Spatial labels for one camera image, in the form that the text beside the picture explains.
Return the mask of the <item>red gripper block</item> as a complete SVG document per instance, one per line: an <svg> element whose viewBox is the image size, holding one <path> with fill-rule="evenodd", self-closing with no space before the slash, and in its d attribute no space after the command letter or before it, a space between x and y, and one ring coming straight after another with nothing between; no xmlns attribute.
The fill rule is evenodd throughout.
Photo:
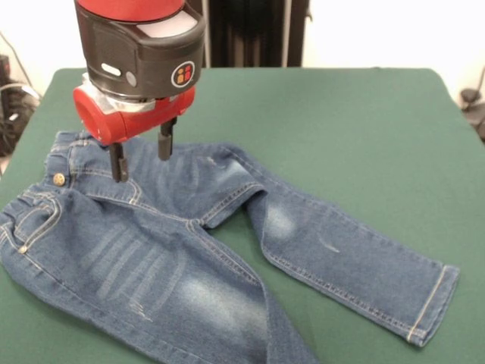
<svg viewBox="0 0 485 364"><path fill-rule="evenodd" d="M174 126L193 103L194 87L165 99L142 104L116 101L101 93L93 85L74 89L74 104L86 130L103 145L109 146L111 173L115 182L129 179L127 159L121 144L160 125L158 157L167 161L172 156Z"/></svg>

